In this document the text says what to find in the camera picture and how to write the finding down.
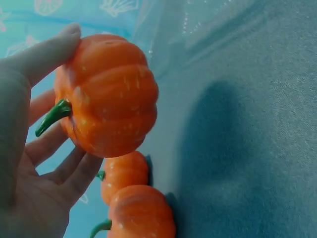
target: fabric surface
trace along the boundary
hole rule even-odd
[[[150,61],[158,121],[141,150],[178,238],[317,237],[316,11],[164,1]]]

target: printed pattern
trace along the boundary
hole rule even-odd
[[[88,200],[88,196],[84,193],[80,198],[79,201],[81,201],[82,203],[88,204],[89,200]]]
[[[119,13],[137,10],[139,0],[104,0],[100,9],[105,10],[112,17],[118,17]]]
[[[0,31],[6,31],[6,26],[3,21],[8,18],[10,14],[10,12],[3,12],[2,7],[0,7]]]
[[[48,16],[62,5],[63,0],[34,0],[35,12],[42,16]]]
[[[20,51],[23,51],[29,47],[31,47],[32,45],[38,43],[39,41],[34,39],[32,36],[26,36],[25,41],[17,43],[13,46],[10,46],[7,51],[6,51],[6,57],[14,55]]]

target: artificial pumpkin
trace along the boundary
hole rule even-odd
[[[107,158],[103,169],[97,174],[97,177],[102,180],[101,196],[107,205],[120,189],[136,184],[148,184],[149,182],[147,160],[138,151]]]
[[[81,39],[56,69],[56,105],[36,130],[60,120],[74,144],[98,157],[134,151],[157,118],[158,86],[143,52],[116,35]]]
[[[97,225],[109,231],[108,238],[175,238],[176,227],[164,195],[147,185],[133,185],[119,190],[109,207],[109,220]]]

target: fingernail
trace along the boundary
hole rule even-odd
[[[80,25],[78,23],[71,23],[64,27],[64,29],[61,30],[59,35],[80,35]]]

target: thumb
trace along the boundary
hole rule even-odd
[[[80,36],[80,26],[69,24],[58,35],[3,59],[0,66],[20,72],[33,87],[74,55]]]

